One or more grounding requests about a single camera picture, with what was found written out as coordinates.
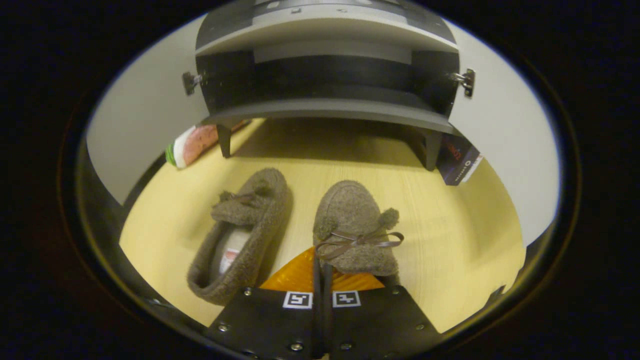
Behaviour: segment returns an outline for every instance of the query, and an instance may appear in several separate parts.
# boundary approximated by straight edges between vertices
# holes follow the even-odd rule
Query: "light wood surface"
[[[209,211],[219,193],[237,191],[265,167],[285,176],[290,216],[266,256],[266,279],[311,246],[325,191],[360,181],[381,210],[399,210],[394,231],[405,241],[394,254],[402,285],[444,332],[513,284],[525,257],[518,217],[487,159],[467,183],[446,186],[407,143],[384,134],[378,123],[357,120],[255,120],[233,135],[229,159],[216,146],[184,170],[165,164],[131,209],[120,245],[158,293],[209,326],[222,307],[192,294],[186,274],[214,224]]]

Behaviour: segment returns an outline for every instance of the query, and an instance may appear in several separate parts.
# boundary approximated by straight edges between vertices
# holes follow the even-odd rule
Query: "blue book cover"
[[[480,152],[466,138],[442,135],[436,166],[447,185],[458,185],[469,173]]]

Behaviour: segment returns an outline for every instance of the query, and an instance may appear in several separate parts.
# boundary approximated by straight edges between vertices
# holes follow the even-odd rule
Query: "metal latch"
[[[184,85],[184,91],[187,95],[193,94],[197,84],[204,85],[207,83],[206,73],[191,75],[190,72],[185,72],[182,74],[182,84]]]
[[[472,97],[474,94],[474,83],[476,82],[476,72],[467,69],[467,72],[464,74],[452,73],[449,74],[449,79],[453,81],[457,81],[465,88],[465,96]]]

